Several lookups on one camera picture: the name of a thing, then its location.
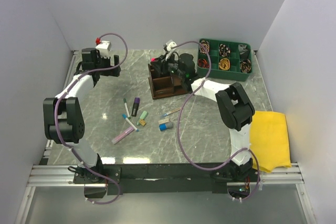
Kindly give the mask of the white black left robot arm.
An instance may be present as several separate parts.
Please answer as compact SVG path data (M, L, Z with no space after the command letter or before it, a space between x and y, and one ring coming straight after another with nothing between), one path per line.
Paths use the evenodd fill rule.
M81 51L79 62L72 81L53 98L43 101L45 136L63 145L76 157L78 166L88 168L86 176L91 182L104 179L105 170L99 156L84 139L85 122L80 102L93 89L101 76L120 75L119 56L113 56L111 65L109 49L85 48Z

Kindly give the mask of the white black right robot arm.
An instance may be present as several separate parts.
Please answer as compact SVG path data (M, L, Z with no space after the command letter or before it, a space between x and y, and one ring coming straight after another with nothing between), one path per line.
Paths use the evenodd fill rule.
M230 168L230 175L236 181L242 181L248 176L248 169L253 165L250 149L250 126L255 114L255 108L242 85L238 82L223 84L200 77L195 70L194 58L190 54L181 54L175 60L169 53L154 58L150 62L158 76L172 74L181 80L182 88L193 95L208 98L217 103L221 119L229 128L231 155L224 163L206 168L194 163L183 149L180 132L177 131L178 144L187 161L200 170L215 171L226 165Z

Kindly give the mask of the green cap white marker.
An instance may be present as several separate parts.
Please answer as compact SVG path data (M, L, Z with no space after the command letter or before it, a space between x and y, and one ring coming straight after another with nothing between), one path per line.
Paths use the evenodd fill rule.
M129 111L129 108L128 108L128 104L127 104L126 98L123 98L123 104L124 104L124 107L125 107L126 115L127 115L128 118L130 118L131 115L130 115L130 111Z

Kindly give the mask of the lilac pen case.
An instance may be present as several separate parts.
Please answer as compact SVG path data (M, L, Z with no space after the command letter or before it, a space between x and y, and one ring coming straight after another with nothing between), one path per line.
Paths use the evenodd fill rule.
M124 139L126 136L128 136L130 133L132 133L134 131L133 127L129 127L127 128L125 131L123 131L122 133L120 133L118 136L116 136L113 140L112 140L112 144L117 144L119 143L122 139Z

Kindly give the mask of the blue tip long marker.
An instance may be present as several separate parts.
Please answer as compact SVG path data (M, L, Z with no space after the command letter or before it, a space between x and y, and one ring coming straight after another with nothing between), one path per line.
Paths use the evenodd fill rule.
M171 115L171 114L173 114L173 113L176 113L176 112L178 112L178 111L180 111L180 110L181 110L181 108L177 108L177 109L168 111L168 112L164 113L164 114L161 116L161 118L165 118L166 116Z

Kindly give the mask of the black purple highlighter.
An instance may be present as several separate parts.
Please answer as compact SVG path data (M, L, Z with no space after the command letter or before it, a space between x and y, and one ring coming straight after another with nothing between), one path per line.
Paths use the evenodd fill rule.
M133 102L133 106L132 106L131 116L133 116L133 117L137 116L139 105L140 105L140 98L135 97L134 102Z

